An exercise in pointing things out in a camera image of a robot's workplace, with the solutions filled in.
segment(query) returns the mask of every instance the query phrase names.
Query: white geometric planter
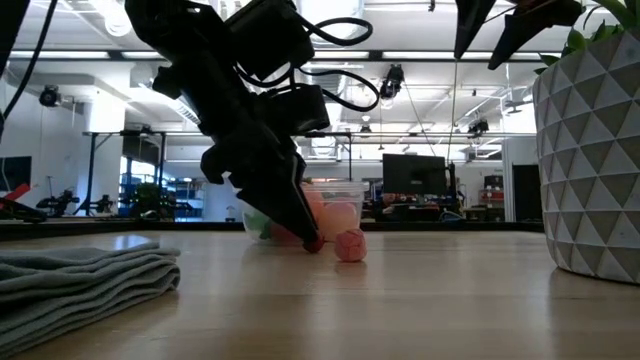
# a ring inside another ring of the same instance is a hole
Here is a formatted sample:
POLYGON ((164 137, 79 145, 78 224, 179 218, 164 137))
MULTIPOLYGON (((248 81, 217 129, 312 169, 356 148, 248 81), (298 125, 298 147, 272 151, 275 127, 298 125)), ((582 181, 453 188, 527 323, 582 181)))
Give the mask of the white geometric planter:
POLYGON ((551 257, 568 271, 640 283, 640 31, 551 66, 534 103, 551 257))

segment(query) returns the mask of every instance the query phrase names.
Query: table surface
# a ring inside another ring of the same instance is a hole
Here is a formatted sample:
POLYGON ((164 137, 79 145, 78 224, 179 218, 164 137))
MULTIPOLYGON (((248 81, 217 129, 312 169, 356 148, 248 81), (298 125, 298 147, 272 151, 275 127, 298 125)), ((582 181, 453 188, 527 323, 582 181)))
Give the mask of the table surface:
POLYGON ((365 262, 243 233, 143 232, 0 249, 177 247, 179 291, 17 359, 638 359, 640 288, 557 270, 542 234, 368 233, 365 262))

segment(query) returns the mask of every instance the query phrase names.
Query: gray towel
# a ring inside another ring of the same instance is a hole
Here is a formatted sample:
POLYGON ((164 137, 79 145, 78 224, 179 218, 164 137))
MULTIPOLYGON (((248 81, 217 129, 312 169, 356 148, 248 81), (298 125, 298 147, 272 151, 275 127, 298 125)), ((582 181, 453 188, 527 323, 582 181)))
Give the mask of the gray towel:
POLYGON ((0 358, 175 290, 179 254, 157 244, 0 252, 0 358))

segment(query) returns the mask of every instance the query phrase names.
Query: computer monitor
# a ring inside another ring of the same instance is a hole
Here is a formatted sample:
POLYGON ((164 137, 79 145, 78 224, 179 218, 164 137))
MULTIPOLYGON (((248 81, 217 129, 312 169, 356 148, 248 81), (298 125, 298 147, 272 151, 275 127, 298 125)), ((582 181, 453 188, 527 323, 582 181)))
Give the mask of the computer monitor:
POLYGON ((447 193, 447 169, 443 157, 383 154, 382 166, 385 193, 447 193))

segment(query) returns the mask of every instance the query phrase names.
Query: clear plastic container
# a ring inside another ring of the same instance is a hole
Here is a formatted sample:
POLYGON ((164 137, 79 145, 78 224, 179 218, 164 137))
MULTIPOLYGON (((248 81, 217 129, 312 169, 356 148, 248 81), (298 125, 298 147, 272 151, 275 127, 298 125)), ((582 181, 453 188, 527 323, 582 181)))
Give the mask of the clear plastic container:
MULTIPOLYGON (((359 229, 364 191, 360 182, 304 184, 302 190, 325 241, 335 242, 337 235, 359 229)), ((301 240, 266 215, 244 204, 242 220, 256 242, 272 245, 300 245, 301 240)))

